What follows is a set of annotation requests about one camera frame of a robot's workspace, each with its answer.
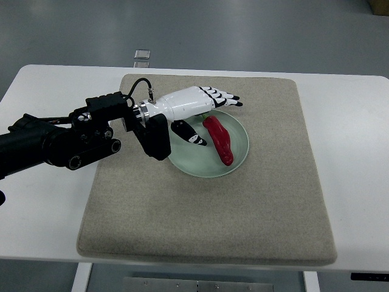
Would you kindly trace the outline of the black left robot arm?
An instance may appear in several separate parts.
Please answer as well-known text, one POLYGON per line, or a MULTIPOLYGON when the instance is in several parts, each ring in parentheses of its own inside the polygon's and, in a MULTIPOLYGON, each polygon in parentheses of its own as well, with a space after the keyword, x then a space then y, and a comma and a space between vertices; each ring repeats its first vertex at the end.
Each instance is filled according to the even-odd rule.
POLYGON ((24 114, 1 135, 1 178, 46 163, 77 170, 117 153, 121 142, 109 126, 121 119, 144 152, 158 161, 171 154, 167 118, 141 117, 131 87, 129 94, 115 92, 86 99, 86 106, 67 117, 38 118, 24 114))

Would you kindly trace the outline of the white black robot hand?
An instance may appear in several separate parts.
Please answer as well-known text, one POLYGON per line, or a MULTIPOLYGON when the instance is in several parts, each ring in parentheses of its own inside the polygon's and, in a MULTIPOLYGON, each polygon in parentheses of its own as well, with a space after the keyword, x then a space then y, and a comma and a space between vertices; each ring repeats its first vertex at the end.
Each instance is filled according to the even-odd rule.
POLYGON ((142 121, 163 114, 171 122, 171 130, 181 139, 196 145, 207 142, 186 123, 186 119, 198 116, 221 106, 242 106, 239 97, 209 86, 192 86, 160 97, 154 103, 144 100, 137 107, 137 117, 142 121))

